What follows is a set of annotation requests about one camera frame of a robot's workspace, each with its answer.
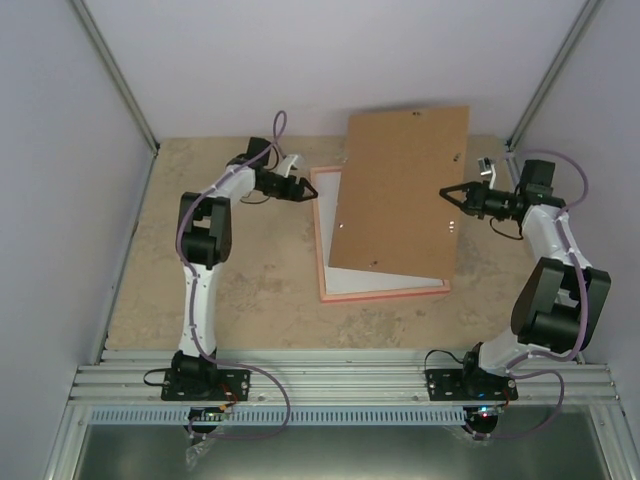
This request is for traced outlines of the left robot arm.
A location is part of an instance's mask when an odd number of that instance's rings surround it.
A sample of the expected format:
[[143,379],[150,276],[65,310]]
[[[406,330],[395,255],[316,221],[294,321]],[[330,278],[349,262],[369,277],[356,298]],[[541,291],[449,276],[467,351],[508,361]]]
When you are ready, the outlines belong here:
[[217,290],[232,248],[232,210],[253,192],[295,203],[317,198],[311,182],[294,174],[302,161],[299,154],[283,155],[268,140],[252,137],[247,150],[231,159],[211,186],[182,195],[175,245],[185,275],[184,322],[162,382],[163,400],[246,397],[250,370],[216,363]]

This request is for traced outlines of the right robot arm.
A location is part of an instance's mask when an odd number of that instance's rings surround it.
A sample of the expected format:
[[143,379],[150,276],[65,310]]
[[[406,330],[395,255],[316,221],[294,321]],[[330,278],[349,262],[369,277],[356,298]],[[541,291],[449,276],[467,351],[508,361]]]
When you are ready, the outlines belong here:
[[516,222],[536,261],[514,304],[509,329],[465,354],[458,378],[466,398],[514,394],[515,368],[526,360],[574,360],[599,321],[611,277],[580,251],[570,229],[570,206],[553,193],[554,173],[554,163],[529,159],[511,192],[495,189],[493,180],[439,192],[468,216]]

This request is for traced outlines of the brown cardboard backing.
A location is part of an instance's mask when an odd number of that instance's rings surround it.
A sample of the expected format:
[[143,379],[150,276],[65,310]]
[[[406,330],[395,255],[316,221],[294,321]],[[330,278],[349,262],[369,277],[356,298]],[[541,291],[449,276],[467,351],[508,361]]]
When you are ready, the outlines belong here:
[[469,117],[454,106],[349,118],[330,266],[454,277],[460,212],[439,192],[463,180]]

